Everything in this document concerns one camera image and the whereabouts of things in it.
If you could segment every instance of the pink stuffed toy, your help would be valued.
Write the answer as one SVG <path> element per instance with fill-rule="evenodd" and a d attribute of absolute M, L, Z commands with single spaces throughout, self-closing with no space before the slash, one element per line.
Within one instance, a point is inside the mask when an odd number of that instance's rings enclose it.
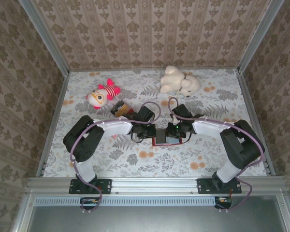
<path fill-rule="evenodd" d="M 89 104 L 93 105 L 96 110 L 105 106 L 107 100 L 113 100 L 113 97 L 120 93 L 120 88 L 115 86 L 111 79 L 107 80 L 107 86 L 98 85 L 98 88 L 86 96 Z"/>

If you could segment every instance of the purple cable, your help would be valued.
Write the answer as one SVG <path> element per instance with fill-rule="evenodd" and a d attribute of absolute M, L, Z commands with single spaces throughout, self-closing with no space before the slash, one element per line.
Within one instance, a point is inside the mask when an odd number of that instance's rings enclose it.
<path fill-rule="evenodd" d="M 135 121 L 135 120 L 128 120 L 128 119 L 124 119 L 124 118 L 116 118 L 116 119 L 109 119 L 109 120 L 105 120 L 105 121 L 98 121 L 98 122 L 95 122 L 95 123 L 91 124 L 89 127 L 87 127 L 87 128 L 86 128 L 86 129 L 85 129 L 85 130 L 80 134 L 80 136 L 76 139 L 75 143 L 73 144 L 72 149 L 71 149 L 71 152 L 70 152 L 70 161 L 71 161 L 72 164 L 73 164 L 73 167 L 74 167 L 74 169 L 75 169 L 76 175 L 78 176 L 78 178 L 79 178 L 79 179 L 80 179 L 84 184 L 86 184 L 86 185 L 88 185 L 88 186 L 94 188 L 94 189 L 99 193 L 99 201 L 98 201 L 98 203 L 96 204 L 96 206 L 93 207 L 92 210 L 95 210 L 95 209 L 100 205 L 100 203 L 101 203 L 101 201 L 102 201 L 102 192 L 101 192 L 101 190 L 98 189 L 96 186 L 94 186 L 94 185 L 88 183 L 87 181 L 85 181 L 85 180 L 82 178 L 82 176 L 79 174 L 79 171 L 78 171 L 78 169 L 77 169 L 77 167 L 76 167 L 76 164 L 75 164 L 75 161 L 76 161 L 76 160 L 73 158 L 73 152 L 74 152 L 74 150 L 75 150 L 77 144 L 79 143 L 79 141 L 81 140 L 81 138 L 84 136 L 84 134 L 87 133 L 87 131 L 89 131 L 91 128 L 93 128 L 94 126 L 99 125 L 99 124 L 101 124 L 101 123 L 122 121 L 122 122 L 136 122 L 136 123 L 141 123 L 141 124 L 151 124 L 151 123 L 157 121 L 158 118 L 161 116 L 161 108 L 160 108 L 160 106 L 159 106 L 157 103 L 155 103 L 155 102 L 153 102 L 153 101 L 151 101 L 151 102 L 150 102 L 150 101 L 147 101 L 147 102 L 145 102 L 141 107 L 143 107 L 144 105 L 146 105 L 146 104 L 148 104 L 148 103 L 155 104 L 155 105 L 158 107 L 158 109 L 159 109 L 159 114 L 158 114 L 158 116 L 157 116 L 154 120 L 149 121 L 149 122 L 141 122 L 141 121 Z M 82 210 L 83 210 L 83 212 L 84 212 L 85 209 L 84 209 L 83 205 L 84 205 L 84 201 L 83 201 L 82 204 L 81 204 L 81 208 L 82 208 Z"/>
<path fill-rule="evenodd" d="M 171 97 L 170 99 L 169 99 L 169 101 L 168 101 L 168 108 L 169 108 L 169 110 L 170 110 L 170 112 L 173 114 L 173 115 L 175 115 L 177 118 L 180 118 L 180 119 L 183 119 L 183 120 L 193 120 L 193 121 L 209 121 L 209 122 L 214 122 L 214 123 L 219 123 L 219 124 L 222 124 L 222 125 L 225 125 L 225 126 L 229 126 L 229 127 L 232 127 L 232 128 L 234 128 L 234 129 L 236 129 L 236 130 L 238 130 L 239 132 L 241 132 L 241 133 L 243 133 L 243 134 L 245 134 L 246 136 L 248 136 L 256 145 L 257 145 L 257 147 L 258 147 L 258 149 L 259 149 L 259 151 L 260 151 L 260 159 L 258 160 L 258 161 L 256 161 L 256 162 L 254 162 L 254 163 L 252 163 L 252 164 L 249 164 L 249 165 L 247 165 L 242 171 L 240 171 L 237 175 L 236 175 L 236 179 L 239 181 L 239 182 L 242 182 L 243 184 L 246 184 L 246 185 L 248 185 L 249 187 L 250 187 L 250 190 L 249 190 L 249 192 L 248 192 L 248 194 L 246 195 L 246 197 L 238 204 L 238 205 L 236 205 L 236 206 L 234 206 L 234 207 L 232 207 L 232 208 L 230 208 L 230 209 L 228 209 L 228 210 L 233 210 L 233 209 L 236 209 L 237 207 L 239 207 L 240 205 L 242 205 L 247 199 L 248 199 L 248 197 L 250 196 L 250 194 L 251 194 L 251 192 L 252 192 L 252 186 L 249 184 L 249 183 L 247 183 L 247 182 L 245 182 L 245 181 L 243 181 L 243 180 L 241 180 L 241 179 L 239 179 L 238 178 L 238 176 L 240 175 L 240 174 L 242 174 L 247 168 L 249 168 L 249 167 L 251 167 L 251 166 L 254 166 L 254 165 L 257 165 L 257 164 L 259 164 L 259 163 L 261 163 L 262 162 L 262 160 L 264 160 L 264 152 L 263 152 L 263 150 L 262 150 L 262 147 L 261 147 L 261 145 L 259 144 L 259 142 L 251 135 L 251 134 L 249 134 L 248 132 L 246 132 L 245 130 L 243 130 L 243 129 L 241 129 L 241 128 L 239 128 L 239 127 L 237 127 L 237 126 L 235 126 L 235 125 L 233 125 L 233 124 L 231 124 L 231 123 L 227 123 L 227 122 L 220 122 L 220 121 L 217 121 L 217 120 L 213 120 L 213 119 L 208 119 L 208 118 L 185 118 L 185 117 L 181 117 L 181 116 L 178 116 L 178 115 L 176 115 L 176 114 L 174 114 L 173 113 L 173 111 L 171 110 L 171 107 L 170 107 L 170 102 L 171 102 L 171 100 L 172 99 L 175 99 L 176 100 L 176 103 L 177 103 L 177 106 L 178 106 L 178 100 L 177 100 L 177 98 L 175 98 L 175 97 Z"/>

